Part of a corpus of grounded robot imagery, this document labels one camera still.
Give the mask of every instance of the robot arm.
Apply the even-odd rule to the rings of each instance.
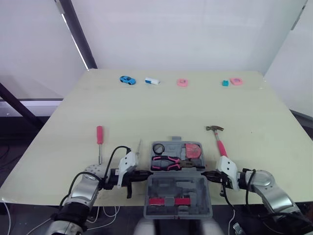
[[[249,180],[253,171],[244,169],[242,172],[237,170],[236,164],[226,156],[222,156],[217,163],[217,172],[211,172],[206,175],[213,182],[218,182],[220,174],[220,183],[222,183],[223,175],[227,178],[226,185],[228,188],[238,191],[239,189],[248,188]],[[288,233],[305,235],[313,231],[313,226],[306,222],[305,217],[301,213],[299,207],[291,200],[291,198],[276,184],[272,174],[265,170],[255,171],[248,188],[250,192],[258,194],[264,203],[265,208],[273,219]]]
[[[127,187],[128,198],[132,193],[132,182],[147,180],[149,171],[134,171],[137,166],[137,156],[133,152],[121,159],[119,169],[111,169],[107,179],[104,179],[104,165],[90,165],[84,172],[89,172],[100,179],[82,174],[82,180],[70,192],[64,206],[53,215],[53,222],[46,235],[81,235],[87,230],[85,222],[101,189],[112,189],[114,185]]]

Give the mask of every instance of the beige tabletop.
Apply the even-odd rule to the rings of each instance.
[[[137,83],[121,83],[122,75]],[[145,77],[161,84],[146,84]],[[223,87],[222,81],[232,77],[242,78],[243,85]],[[188,87],[177,86],[179,78],[188,79]],[[149,169],[153,141],[171,136],[200,142],[208,169],[214,169],[220,155],[213,132],[204,127],[221,126],[220,138],[238,169],[267,170],[294,201],[313,200],[312,141],[260,73],[142,70],[87,71],[12,170],[0,198],[58,205],[73,177],[98,162],[97,125],[105,128],[104,164],[115,147],[136,151],[142,139],[137,169]],[[111,167],[124,154],[118,150]],[[212,204],[225,204],[220,185],[209,183],[209,189]],[[133,183],[132,199],[126,199],[126,188],[102,190],[95,206],[141,206],[145,190],[145,182]],[[227,193],[232,203],[244,203],[243,190]],[[261,203],[253,193],[249,201]]]

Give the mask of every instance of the red screwdriver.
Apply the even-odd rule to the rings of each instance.
[[[99,145],[99,164],[102,164],[101,147],[103,144],[103,127],[97,126],[97,144]]]

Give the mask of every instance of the white cable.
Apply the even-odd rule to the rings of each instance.
[[[10,211],[9,211],[9,208],[8,206],[6,205],[6,203],[4,202],[3,203],[5,208],[6,208],[6,211],[8,212],[8,216],[9,216],[9,229],[8,229],[8,235],[10,234],[10,231],[11,231],[11,215],[10,215]]]
[[[230,221],[228,222],[228,235],[230,234],[230,223],[234,220],[235,218],[235,210],[234,211],[234,214],[233,214],[233,217],[230,219]]]
[[[105,211],[105,209],[104,209],[104,207],[103,207],[103,213],[104,213],[107,217],[114,217],[114,216],[115,216],[115,214],[113,214],[113,215],[107,214],[106,211]]]
[[[35,231],[36,229],[38,229],[40,226],[44,225],[46,222],[50,221],[51,219],[47,219],[46,221],[42,222],[40,225],[37,225],[35,228],[33,228],[32,230],[30,230],[26,235],[30,235],[33,231]]]
[[[117,215],[117,210],[116,210],[116,207],[114,207],[114,208],[115,208],[115,216],[114,216],[114,219],[113,219],[110,223],[108,223],[108,224],[106,224],[106,225],[99,226],[99,227],[95,227],[95,228],[87,229],[87,230],[99,229],[99,228],[103,228],[103,227],[105,227],[105,226],[108,226],[108,225],[112,224],[112,223],[115,221],[115,219],[116,219],[116,215]]]
[[[100,207],[98,207],[98,210],[97,210],[97,215],[96,215],[96,218],[95,218],[95,220],[94,220],[94,221],[91,221],[91,220],[87,220],[87,222],[89,222],[89,223],[91,223],[91,224],[95,223],[95,222],[97,221],[97,219],[98,219],[98,215],[99,215],[99,210],[100,210]]]

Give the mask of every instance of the gray toolbox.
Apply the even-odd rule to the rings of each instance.
[[[179,162],[188,164],[182,168]],[[199,142],[156,141],[151,150],[144,217],[147,219],[202,219],[212,217],[203,150]]]

